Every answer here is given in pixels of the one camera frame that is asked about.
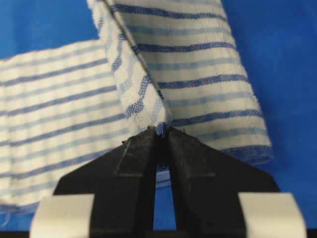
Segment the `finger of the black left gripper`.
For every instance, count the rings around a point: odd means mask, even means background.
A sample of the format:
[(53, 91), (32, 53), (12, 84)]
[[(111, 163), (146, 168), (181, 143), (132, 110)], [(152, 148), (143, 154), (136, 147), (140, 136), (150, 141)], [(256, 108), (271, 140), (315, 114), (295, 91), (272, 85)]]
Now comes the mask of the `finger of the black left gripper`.
[(304, 219), (274, 178), (170, 128), (176, 227), (191, 238), (301, 238)]
[(40, 202), (32, 238), (134, 238), (153, 227), (157, 135), (147, 128), (64, 175)]

